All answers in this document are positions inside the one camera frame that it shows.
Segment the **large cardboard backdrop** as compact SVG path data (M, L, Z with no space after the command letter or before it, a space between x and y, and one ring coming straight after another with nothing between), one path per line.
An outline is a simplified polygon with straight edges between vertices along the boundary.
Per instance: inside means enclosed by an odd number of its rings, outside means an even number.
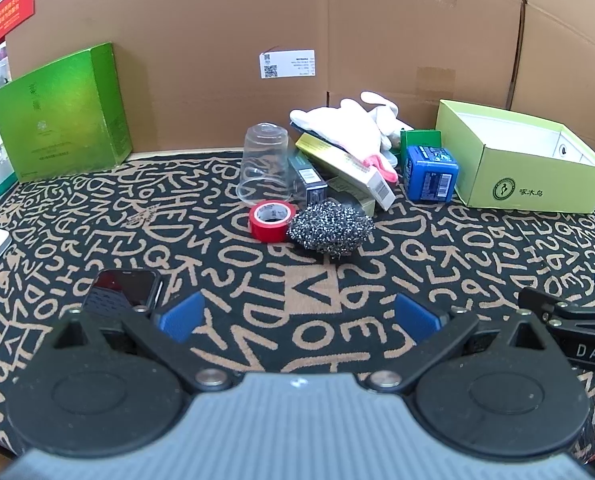
M372 90L430 128L442 99L562 122L595 150L595 0L35 0L6 38L22 76L114 44L136 152L239 145L258 122ZM314 50L316 76L259 55Z

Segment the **white work gloves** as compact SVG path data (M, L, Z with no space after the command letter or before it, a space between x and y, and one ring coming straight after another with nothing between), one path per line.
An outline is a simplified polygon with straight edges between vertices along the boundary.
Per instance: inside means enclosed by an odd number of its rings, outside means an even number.
M360 101L372 105L371 110L345 98L338 107L291 110L288 117L297 129L317 134L360 162L379 158L395 168L398 159L392 150L401 147L401 131L412 127L398 118L399 107L381 94L363 91Z

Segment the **white shipping label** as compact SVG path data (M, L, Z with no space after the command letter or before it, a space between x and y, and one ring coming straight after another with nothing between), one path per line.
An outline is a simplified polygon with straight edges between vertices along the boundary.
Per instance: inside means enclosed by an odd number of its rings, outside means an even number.
M267 51L259 55L262 79L316 76L314 50Z

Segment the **dark blue small box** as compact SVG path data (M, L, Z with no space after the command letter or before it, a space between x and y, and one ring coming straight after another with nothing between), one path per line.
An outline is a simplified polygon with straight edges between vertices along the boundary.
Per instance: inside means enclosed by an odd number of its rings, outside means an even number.
M320 204L328 197L328 183L300 151L288 156L288 183L294 202L303 209Z

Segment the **yellow white long box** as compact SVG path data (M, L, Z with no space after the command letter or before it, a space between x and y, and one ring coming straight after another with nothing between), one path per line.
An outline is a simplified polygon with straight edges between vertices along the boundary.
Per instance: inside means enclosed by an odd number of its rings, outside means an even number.
M395 203L394 192L377 168L363 166L352 155L308 133L302 133L295 146L314 164L368 192L383 210L388 211Z

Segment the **steel wool scrubber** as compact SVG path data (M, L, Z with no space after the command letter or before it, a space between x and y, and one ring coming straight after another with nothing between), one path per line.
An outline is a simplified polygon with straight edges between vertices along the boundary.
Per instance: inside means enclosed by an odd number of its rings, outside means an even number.
M288 238L312 252L341 258L355 252L374 227L363 210L326 200L299 211L288 224Z

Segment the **light green open box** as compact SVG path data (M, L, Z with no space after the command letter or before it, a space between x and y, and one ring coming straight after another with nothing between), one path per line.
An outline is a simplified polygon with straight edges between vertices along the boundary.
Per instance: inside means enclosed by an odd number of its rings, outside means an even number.
M442 100L443 147L459 165L465 206L590 214L595 152L566 125L531 115Z

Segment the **red tape roll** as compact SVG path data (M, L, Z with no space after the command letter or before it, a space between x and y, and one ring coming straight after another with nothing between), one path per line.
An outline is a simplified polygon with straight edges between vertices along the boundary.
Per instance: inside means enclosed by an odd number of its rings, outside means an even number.
M248 213L250 234L267 244L284 243L288 239L288 225L296 208L283 200L264 200Z

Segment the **small green box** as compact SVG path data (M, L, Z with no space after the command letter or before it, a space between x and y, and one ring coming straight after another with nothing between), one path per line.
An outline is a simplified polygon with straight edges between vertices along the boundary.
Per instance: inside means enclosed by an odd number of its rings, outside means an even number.
M442 133L434 129L401 130L401 166L403 168L407 166L409 146L440 148L442 146Z

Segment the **clear plastic cup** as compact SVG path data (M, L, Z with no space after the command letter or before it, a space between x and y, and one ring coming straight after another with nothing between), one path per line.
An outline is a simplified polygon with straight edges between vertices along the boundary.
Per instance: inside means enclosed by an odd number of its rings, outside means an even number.
M271 122L247 129L236 196L247 206L288 200L288 131Z

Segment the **black smartphone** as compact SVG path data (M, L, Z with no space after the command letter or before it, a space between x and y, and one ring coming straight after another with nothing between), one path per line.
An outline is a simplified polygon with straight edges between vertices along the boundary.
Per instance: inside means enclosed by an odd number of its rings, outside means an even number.
M149 318L162 288L162 275L155 270L105 269L93 280L81 307L100 328L118 332L125 313Z

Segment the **tall dark green box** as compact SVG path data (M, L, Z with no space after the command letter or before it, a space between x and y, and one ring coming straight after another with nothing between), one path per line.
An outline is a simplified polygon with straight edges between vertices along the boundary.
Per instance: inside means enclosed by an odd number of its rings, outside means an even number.
M20 182L123 162L132 143L113 44L64 56L1 87L0 136Z

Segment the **pink glove cuff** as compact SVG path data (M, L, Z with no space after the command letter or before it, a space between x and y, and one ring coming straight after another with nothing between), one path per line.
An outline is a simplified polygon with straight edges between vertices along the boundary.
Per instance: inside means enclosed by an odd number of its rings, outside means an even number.
M369 155L363 159L363 165L366 167L375 167L386 182L393 184L398 182L398 174L395 168L382 153Z

